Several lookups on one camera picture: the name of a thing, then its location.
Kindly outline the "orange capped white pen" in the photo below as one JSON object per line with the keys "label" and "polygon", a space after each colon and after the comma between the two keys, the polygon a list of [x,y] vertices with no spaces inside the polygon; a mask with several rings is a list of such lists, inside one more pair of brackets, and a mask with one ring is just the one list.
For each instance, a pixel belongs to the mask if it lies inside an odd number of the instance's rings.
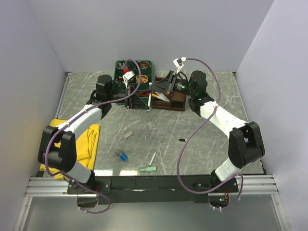
{"label": "orange capped white pen", "polygon": [[162,96],[165,99],[165,102],[169,102],[170,101],[164,94],[157,93],[157,95]]}

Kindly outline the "yellow capped white pen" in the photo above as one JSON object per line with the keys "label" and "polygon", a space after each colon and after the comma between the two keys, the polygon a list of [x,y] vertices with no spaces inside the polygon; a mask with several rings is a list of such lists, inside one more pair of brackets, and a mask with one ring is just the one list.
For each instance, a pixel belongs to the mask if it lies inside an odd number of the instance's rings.
{"label": "yellow capped white pen", "polygon": [[152,96],[159,99],[159,100],[165,101],[165,99],[162,96],[159,96],[159,95],[156,95],[156,94],[152,94]]}

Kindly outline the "short blue pen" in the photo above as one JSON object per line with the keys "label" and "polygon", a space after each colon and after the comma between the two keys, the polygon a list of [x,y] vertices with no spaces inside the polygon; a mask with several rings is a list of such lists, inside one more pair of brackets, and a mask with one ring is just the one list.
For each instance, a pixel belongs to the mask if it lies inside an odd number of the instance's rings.
{"label": "short blue pen", "polygon": [[148,109],[147,109],[147,112],[150,112],[150,108],[151,108],[151,99],[152,99],[152,92],[149,91],[149,97],[148,97]]}

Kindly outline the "brown wooden desk organizer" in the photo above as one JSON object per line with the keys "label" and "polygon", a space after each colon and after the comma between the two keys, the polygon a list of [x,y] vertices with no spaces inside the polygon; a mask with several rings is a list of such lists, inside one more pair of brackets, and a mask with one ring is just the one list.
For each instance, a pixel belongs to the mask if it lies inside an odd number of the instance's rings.
{"label": "brown wooden desk organizer", "polygon": [[[164,81],[164,77],[155,76],[154,84]],[[151,107],[153,109],[164,109],[172,111],[185,111],[186,95],[179,92],[172,92],[169,95],[154,90],[154,84],[149,86],[152,92]]]}

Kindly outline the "white marker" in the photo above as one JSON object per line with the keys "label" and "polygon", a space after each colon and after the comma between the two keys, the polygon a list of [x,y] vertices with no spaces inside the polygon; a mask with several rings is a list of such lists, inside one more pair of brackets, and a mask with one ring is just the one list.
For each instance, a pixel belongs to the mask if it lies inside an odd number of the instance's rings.
{"label": "white marker", "polygon": [[153,161],[154,161],[154,159],[155,159],[155,157],[156,157],[156,154],[157,154],[157,152],[154,152],[154,154],[153,154],[153,156],[152,156],[152,158],[151,158],[151,160],[150,160],[150,162],[149,162],[149,164],[148,164],[149,167],[152,166]]}

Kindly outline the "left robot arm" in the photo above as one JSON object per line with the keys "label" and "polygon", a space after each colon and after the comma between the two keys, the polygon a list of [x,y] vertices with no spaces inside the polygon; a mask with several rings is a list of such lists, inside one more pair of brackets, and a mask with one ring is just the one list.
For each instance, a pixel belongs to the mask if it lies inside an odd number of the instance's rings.
{"label": "left robot arm", "polygon": [[54,168],[58,174],[79,183],[84,193],[95,191],[97,183],[94,172],[77,160],[77,139],[91,125],[103,119],[113,103],[130,104],[138,96],[138,86],[115,90],[114,83],[110,75],[100,75],[96,89],[84,107],[66,122],[56,127],[47,126],[42,133],[38,162],[45,165],[49,175],[53,174],[49,169]]}

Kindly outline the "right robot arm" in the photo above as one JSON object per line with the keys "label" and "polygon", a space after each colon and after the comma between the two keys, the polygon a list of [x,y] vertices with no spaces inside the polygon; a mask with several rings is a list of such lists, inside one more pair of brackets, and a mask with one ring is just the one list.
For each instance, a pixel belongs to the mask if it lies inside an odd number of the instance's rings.
{"label": "right robot arm", "polygon": [[165,95],[175,92],[189,96],[190,109],[198,116],[211,122],[228,138],[228,158],[211,174],[210,192],[221,192],[228,181],[239,174],[250,163],[265,155],[264,143],[259,125],[246,122],[229,113],[219,105],[206,91],[206,74],[193,71],[190,79],[181,79],[170,71],[162,80],[154,83],[150,89]]}

